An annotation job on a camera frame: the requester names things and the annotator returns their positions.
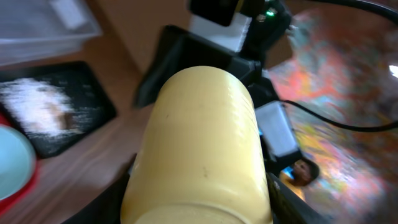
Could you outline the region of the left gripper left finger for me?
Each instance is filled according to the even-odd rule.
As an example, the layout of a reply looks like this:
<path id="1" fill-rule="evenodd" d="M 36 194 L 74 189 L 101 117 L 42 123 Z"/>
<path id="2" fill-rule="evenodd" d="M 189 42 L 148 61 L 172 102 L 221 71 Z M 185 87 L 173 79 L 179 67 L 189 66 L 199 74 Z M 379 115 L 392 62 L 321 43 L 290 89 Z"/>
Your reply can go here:
<path id="1" fill-rule="evenodd" d="M 132 156 L 118 180 L 62 224 L 120 224 L 121 204 L 136 157 Z"/>

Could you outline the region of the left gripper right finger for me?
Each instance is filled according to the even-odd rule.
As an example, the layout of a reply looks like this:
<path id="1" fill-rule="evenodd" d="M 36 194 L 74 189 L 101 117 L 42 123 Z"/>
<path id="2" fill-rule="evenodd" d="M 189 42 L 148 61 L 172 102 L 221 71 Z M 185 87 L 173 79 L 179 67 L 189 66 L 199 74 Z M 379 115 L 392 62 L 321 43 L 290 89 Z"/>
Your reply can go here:
<path id="1" fill-rule="evenodd" d="M 329 224 L 330 222 L 286 187 L 274 174 L 267 173 L 272 217 L 276 224 Z"/>

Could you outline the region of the green bowl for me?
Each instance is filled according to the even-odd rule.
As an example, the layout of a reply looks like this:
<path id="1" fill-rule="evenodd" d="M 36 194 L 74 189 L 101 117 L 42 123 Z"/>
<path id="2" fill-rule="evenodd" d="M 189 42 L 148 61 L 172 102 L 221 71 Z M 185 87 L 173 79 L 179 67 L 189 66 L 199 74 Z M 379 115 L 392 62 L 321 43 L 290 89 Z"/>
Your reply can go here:
<path id="1" fill-rule="evenodd" d="M 16 129 L 1 125 L 1 200 L 14 195 L 30 181 L 35 162 L 29 140 Z"/>

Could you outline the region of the yellow cup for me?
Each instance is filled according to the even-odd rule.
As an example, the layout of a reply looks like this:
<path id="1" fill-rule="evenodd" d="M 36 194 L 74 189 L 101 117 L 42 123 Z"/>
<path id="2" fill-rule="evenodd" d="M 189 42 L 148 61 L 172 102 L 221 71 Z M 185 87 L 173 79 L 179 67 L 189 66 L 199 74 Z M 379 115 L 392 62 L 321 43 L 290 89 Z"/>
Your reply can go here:
<path id="1" fill-rule="evenodd" d="M 122 223 L 271 223 L 252 99 L 232 74 L 186 68 L 155 101 Z"/>

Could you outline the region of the rice and food leftovers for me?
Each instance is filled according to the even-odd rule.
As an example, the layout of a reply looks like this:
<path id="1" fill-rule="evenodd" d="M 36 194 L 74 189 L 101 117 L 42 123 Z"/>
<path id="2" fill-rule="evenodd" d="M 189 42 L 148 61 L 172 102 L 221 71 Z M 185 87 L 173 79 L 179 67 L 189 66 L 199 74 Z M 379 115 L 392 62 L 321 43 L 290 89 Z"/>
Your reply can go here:
<path id="1" fill-rule="evenodd" d="M 33 78 L 1 84 L 1 103 L 33 136 L 62 138 L 81 134 L 92 121 L 88 108 L 76 108 L 62 87 Z"/>

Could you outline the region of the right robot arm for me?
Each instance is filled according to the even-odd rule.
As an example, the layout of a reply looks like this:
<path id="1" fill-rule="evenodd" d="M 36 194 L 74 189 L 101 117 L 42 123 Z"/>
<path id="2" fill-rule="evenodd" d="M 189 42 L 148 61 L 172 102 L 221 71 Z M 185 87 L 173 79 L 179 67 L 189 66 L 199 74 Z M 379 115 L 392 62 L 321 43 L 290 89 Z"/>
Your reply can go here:
<path id="1" fill-rule="evenodd" d="M 175 73 L 211 66 L 234 75 L 248 89 L 261 130 L 266 168 L 275 175 L 302 158 L 280 97 L 264 69 L 267 51 L 282 38 L 292 15 L 282 1 L 245 1 L 241 9 L 204 9 L 191 1 L 188 30 L 162 29 L 152 64 L 139 84 L 136 107 L 152 104 Z"/>

